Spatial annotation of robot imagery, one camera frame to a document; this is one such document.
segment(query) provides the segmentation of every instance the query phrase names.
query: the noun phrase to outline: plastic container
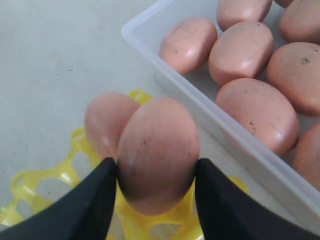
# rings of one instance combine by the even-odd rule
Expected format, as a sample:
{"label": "plastic container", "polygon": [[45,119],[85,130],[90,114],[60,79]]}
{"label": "plastic container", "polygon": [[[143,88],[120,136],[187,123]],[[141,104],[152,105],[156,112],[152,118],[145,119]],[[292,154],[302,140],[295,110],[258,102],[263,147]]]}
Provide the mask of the plastic container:
{"label": "plastic container", "polygon": [[[156,80],[167,92],[183,102],[196,121],[245,165],[307,229],[320,234],[320,192],[289,166],[290,156],[286,161],[280,159],[215,104],[220,86],[211,79],[207,66],[182,76],[158,57],[163,36],[177,22],[202,16],[218,26],[215,18],[218,2],[159,0],[128,22],[121,33],[154,67]],[[283,11],[273,2],[264,21],[274,34],[276,48],[286,43],[278,30]],[[300,116],[301,132],[318,121],[318,118]]]}

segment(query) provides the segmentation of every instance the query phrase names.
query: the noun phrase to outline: egg tray cup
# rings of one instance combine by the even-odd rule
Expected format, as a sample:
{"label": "egg tray cup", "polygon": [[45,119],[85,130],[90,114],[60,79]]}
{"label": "egg tray cup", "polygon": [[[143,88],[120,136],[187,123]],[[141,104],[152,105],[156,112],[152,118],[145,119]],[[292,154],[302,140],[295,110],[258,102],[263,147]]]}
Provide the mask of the egg tray cup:
{"label": "egg tray cup", "polygon": [[[137,100],[141,105],[153,97],[141,89],[135,89],[128,94]],[[58,179],[74,188],[81,182],[81,178],[73,167],[73,161],[78,153],[87,156],[91,166],[96,168],[101,158],[96,154],[85,135],[84,127],[79,127],[70,136],[71,151],[67,157],[52,168],[42,170],[22,170],[18,172],[11,181],[12,201],[0,208],[0,224],[11,227],[25,220],[17,211],[20,201],[25,201],[32,209],[32,214],[39,213],[53,202],[45,199],[37,192],[37,186],[45,179]],[[248,187],[244,182],[235,176],[229,178],[244,192]],[[125,200],[119,185],[116,186],[116,199],[114,211],[121,219],[125,239],[127,240],[156,240],[151,237],[149,229],[158,224],[180,225],[177,232],[170,237],[172,240],[198,240],[203,236],[197,213],[194,209],[195,182],[185,197],[170,211],[158,216],[146,216],[134,210]],[[107,240],[116,238],[108,235]]]}

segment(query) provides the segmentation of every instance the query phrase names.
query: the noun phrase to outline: egg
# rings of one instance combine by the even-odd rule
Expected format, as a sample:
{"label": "egg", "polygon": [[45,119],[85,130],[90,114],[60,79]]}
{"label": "egg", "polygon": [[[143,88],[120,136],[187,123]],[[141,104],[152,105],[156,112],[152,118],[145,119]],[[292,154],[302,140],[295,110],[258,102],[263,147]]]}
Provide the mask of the egg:
{"label": "egg", "polygon": [[187,18],[165,35],[159,56],[178,73],[191,73],[208,61],[217,36],[216,26],[209,19]]}
{"label": "egg", "polygon": [[320,44],[319,0],[294,0],[279,22],[282,37],[289,43]]}
{"label": "egg", "polygon": [[294,150],[292,166],[320,191],[320,122],[300,138]]}
{"label": "egg", "polygon": [[274,0],[280,7],[286,8],[293,0]]}
{"label": "egg", "polygon": [[200,155],[197,126],[185,107],[171,97],[142,105],[119,142],[118,183],[139,213],[169,211],[189,190]]}
{"label": "egg", "polygon": [[208,66],[220,85],[240,78],[255,78],[274,50],[270,29],[258,21],[242,21],[228,28],[215,42]]}
{"label": "egg", "polygon": [[85,135],[102,158],[117,156],[120,136],[140,104],[120,92],[103,92],[93,98],[84,114]]}
{"label": "egg", "polygon": [[319,66],[319,45],[293,42],[272,55],[267,67],[267,79],[289,99],[298,113],[320,117]]}
{"label": "egg", "polygon": [[216,104],[279,156],[289,153],[299,137],[297,114],[273,86],[253,78],[228,82]]}
{"label": "egg", "polygon": [[216,20],[222,31],[242,21],[262,22],[268,15],[273,0],[220,0]]}

